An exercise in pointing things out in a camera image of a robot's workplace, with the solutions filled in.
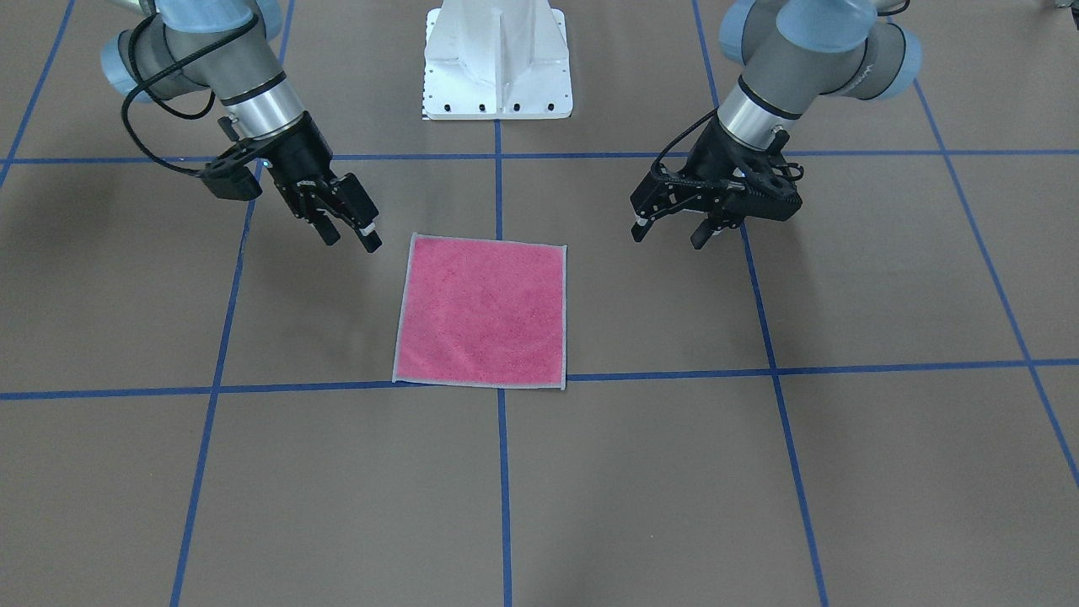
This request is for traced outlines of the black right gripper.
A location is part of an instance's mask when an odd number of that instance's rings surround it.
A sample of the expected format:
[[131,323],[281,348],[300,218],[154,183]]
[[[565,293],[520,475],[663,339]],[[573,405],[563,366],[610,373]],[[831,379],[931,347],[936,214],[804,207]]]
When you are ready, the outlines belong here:
[[[273,183],[293,217],[308,220],[327,246],[339,242],[340,232],[330,218],[342,218],[341,205],[331,201],[338,180],[331,168],[334,157],[311,114],[304,112],[292,126],[274,136],[263,150],[263,160],[270,163]],[[336,197],[363,248],[367,253],[377,252],[382,245],[375,226],[380,212],[361,181],[347,173],[336,182]]]

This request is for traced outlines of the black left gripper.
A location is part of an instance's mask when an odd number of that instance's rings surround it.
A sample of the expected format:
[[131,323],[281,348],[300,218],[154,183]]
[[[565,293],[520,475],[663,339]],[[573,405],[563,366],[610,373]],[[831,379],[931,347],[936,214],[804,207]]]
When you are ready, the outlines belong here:
[[[675,143],[701,128],[697,141],[691,146],[685,166],[670,173],[663,165]],[[633,242],[647,237],[652,225],[666,215],[691,210],[706,212],[698,227],[689,235],[689,245],[701,250],[712,237],[728,227],[737,227],[747,215],[745,208],[743,156],[753,153],[782,154],[790,136],[786,127],[767,127],[765,149],[759,150],[737,141],[725,130],[715,115],[705,115],[685,132],[678,135],[652,162],[652,175],[645,175],[631,193],[636,223],[631,227]]]

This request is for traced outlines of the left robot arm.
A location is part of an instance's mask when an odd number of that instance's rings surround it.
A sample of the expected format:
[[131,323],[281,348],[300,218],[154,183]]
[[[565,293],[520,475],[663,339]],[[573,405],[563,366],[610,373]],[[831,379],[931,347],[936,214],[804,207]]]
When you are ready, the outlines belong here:
[[741,73],[721,104],[687,128],[682,169],[663,155],[631,195],[631,235],[660,218],[700,212],[694,249],[745,219],[786,222],[801,210],[804,169],[783,158],[792,128],[815,99],[891,99],[921,70],[920,39],[888,22],[905,1],[737,1],[718,41]]

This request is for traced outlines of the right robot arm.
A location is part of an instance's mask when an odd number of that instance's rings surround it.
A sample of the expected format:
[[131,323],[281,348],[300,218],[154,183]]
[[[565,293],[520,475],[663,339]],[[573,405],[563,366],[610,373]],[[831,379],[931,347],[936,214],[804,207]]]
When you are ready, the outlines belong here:
[[[339,242],[341,222],[375,252],[382,242],[374,202],[354,174],[332,170],[334,154],[271,46],[284,27],[278,3],[126,1],[124,8],[142,19],[103,47],[100,64],[123,95],[121,122],[146,158],[196,178],[221,201],[261,195],[250,168],[259,162],[293,217],[325,244]],[[199,169],[161,158],[132,126],[131,107],[139,101],[188,121],[220,106],[230,147]]]

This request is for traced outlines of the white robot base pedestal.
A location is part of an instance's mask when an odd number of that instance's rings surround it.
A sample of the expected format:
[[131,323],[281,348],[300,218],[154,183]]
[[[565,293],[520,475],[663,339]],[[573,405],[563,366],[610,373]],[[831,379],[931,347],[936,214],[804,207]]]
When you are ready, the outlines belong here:
[[547,1],[443,1],[427,13],[425,26],[424,119],[573,114],[566,15]]

